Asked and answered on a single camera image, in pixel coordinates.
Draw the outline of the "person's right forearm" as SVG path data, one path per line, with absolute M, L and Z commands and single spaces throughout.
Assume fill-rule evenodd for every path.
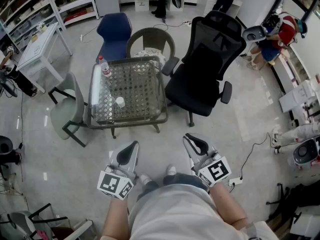
M 246 212 L 222 182 L 210 187 L 209 192 L 218 214 L 225 223 L 233 226 L 236 230 L 241 230 L 249 225 L 250 221 Z

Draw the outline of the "white shelving rack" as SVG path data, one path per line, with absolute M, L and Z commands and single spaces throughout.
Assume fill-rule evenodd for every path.
M 95 0 L 0 0 L 0 31 L 22 52 L 37 26 L 57 23 L 64 31 L 69 25 L 99 18 Z

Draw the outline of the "red-capped clear water bottle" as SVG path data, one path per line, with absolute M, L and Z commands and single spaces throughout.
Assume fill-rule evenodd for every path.
M 102 70 L 102 73 L 105 77 L 110 77 L 112 75 L 112 72 L 110 70 L 108 62 L 104 59 L 102 55 L 98 57 L 98 63 Z

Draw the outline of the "person's left white shoe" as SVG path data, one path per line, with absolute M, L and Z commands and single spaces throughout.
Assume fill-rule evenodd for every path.
M 141 184 L 144 186 L 152 181 L 151 178 L 146 174 L 141 174 L 139 176 L 139 180 L 140 180 Z

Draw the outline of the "black stool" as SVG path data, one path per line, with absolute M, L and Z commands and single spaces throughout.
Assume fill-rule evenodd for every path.
M 16 152 L 12 141 L 8 137 L 0 135 L 0 174 L 4 181 L 7 181 L 7 179 L 4 176 L 2 167 L 8 169 L 9 166 L 7 164 L 19 165 L 20 163 L 21 154 Z

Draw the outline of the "person's legs in blue jeans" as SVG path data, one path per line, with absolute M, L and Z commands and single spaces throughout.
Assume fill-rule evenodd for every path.
M 205 186 L 202 181 L 193 175 L 188 175 L 184 173 L 176 173 L 174 175 L 166 175 L 162 181 L 164 186 L 174 185 L 174 184 L 184 184 L 191 185 L 208 192 L 208 187 Z M 159 188 L 159 185 L 156 181 L 150 180 L 147 183 L 143 183 L 142 193 L 137 197 L 137 201 L 147 195 L 148 193 L 155 191 Z

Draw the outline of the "white boxes on counter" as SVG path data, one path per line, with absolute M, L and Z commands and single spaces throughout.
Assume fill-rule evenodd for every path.
M 300 106 L 315 97 L 309 80 L 303 81 L 297 87 L 286 93 L 279 99 L 279 104 L 283 113 L 287 113 L 297 106 Z

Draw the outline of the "grey chair with black frame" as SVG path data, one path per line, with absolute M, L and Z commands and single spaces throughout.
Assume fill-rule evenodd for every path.
M 84 148 L 86 144 L 75 133 L 80 127 L 87 127 L 84 123 L 84 111 L 88 104 L 84 101 L 75 75 L 67 73 L 64 80 L 53 87 L 48 95 L 54 102 L 50 120 L 57 135 L 62 140 L 72 138 Z
M 35 212 L 8 213 L 6 221 L 0 221 L 0 225 L 10 226 L 22 236 L 22 240 L 82 240 L 86 236 L 97 240 L 97 231 L 92 220 L 85 218 L 72 225 L 67 216 L 55 215 L 53 218 L 44 219 L 41 213 L 47 209 L 52 209 L 51 203 Z

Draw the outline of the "black mesh office chair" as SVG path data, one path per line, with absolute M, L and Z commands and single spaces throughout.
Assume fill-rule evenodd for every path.
M 232 84 L 226 81 L 220 90 L 220 82 L 246 46 L 241 24 L 226 13 L 212 10 L 205 17 L 192 20 L 190 42 L 182 63 L 174 58 L 172 65 L 162 69 L 170 77 L 165 96 L 188 111 L 190 127 L 195 125 L 194 114 L 208 117 L 217 101 L 229 103 Z

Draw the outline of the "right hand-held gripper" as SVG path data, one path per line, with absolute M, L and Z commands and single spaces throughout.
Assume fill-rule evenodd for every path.
M 183 145 L 191 158 L 191 170 L 208 187 L 213 187 L 231 175 L 226 157 L 216 152 L 207 136 L 186 133 L 183 136 Z

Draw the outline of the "patterned seat cushion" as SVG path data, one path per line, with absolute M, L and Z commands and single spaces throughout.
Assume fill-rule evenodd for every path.
M 134 58 L 138 58 L 138 57 L 158 57 L 159 63 L 156 60 L 151 60 L 150 61 L 154 65 L 155 70 L 156 70 L 157 73 L 160 72 L 162 67 L 167 62 L 166 57 L 161 53 L 161 51 L 158 50 L 158 49 L 155 49 L 155 48 L 141 50 L 138 53 L 136 53 L 133 57 Z

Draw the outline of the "brown wicker chair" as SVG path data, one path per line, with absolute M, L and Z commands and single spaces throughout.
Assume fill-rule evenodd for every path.
M 167 62 L 162 70 L 173 70 L 179 62 L 179 58 L 175 57 L 176 46 L 173 38 L 166 31 L 148 27 L 135 32 L 126 44 L 126 57 L 131 58 L 131 48 L 135 41 L 142 38 L 143 50 L 158 49 L 166 57 Z

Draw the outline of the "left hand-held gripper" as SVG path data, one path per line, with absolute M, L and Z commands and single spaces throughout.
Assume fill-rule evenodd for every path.
M 116 148 L 100 172 L 97 189 L 107 196 L 124 200 L 137 183 L 138 158 L 139 142 L 136 140 Z

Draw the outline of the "person's white shirt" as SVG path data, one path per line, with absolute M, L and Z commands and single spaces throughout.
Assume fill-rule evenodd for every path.
M 209 194 L 198 187 L 160 187 L 133 206 L 129 240 L 278 240 L 264 221 L 240 229 L 223 221 Z

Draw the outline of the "person's left forearm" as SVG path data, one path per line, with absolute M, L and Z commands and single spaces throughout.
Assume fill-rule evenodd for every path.
M 128 199 L 112 198 L 100 240 L 129 240 Z

